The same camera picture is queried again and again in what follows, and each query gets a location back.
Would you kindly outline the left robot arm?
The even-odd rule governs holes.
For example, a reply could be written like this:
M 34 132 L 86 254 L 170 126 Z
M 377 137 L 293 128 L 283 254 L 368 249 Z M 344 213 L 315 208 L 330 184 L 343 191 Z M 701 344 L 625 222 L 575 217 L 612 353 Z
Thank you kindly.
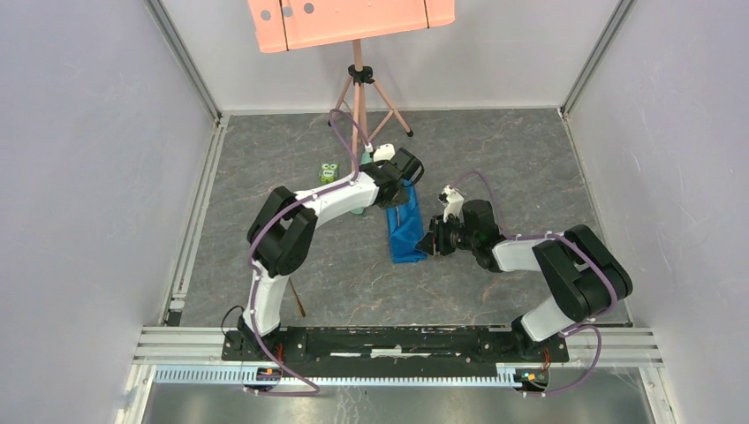
M 251 289 L 239 326 L 246 333 L 243 346 L 255 359 L 276 352 L 274 331 L 287 281 L 306 260 L 315 231 L 356 208 L 398 207 L 413 198 L 407 190 L 423 176 L 422 161 L 405 148 L 380 152 L 337 181 L 297 192 L 281 185 L 266 199 L 247 232 Z

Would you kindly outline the blue cloth napkin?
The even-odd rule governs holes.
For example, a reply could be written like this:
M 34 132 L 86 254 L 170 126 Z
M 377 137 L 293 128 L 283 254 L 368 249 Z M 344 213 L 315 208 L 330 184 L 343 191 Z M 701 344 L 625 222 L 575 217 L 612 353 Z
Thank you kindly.
M 403 205 L 407 206 L 409 216 L 400 227 L 396 226 L 396 207 L 386 210 L 390 257 L 396 264 L 415 263 L 427 258 L 426 253 L 417 249 L 424 237 L 424 229 L 416 188 L 407 187 L 405 192 L 409 199 Z

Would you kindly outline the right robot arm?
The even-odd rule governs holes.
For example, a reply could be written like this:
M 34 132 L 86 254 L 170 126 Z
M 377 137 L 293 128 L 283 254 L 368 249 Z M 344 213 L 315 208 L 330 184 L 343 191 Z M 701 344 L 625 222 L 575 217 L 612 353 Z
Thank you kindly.
M 468 201 L 457 215 L 433 216 L 416 247 L 433 256 L 469 251 L 481 268 L 494 273 L 543 275 L 549 297 L 511 324 L 511 351 L 521 360 L 535 359 L 550 338 L 581 328 L 633 291 L 624 267 L 588 226 L 504 236 L 490 201 Z

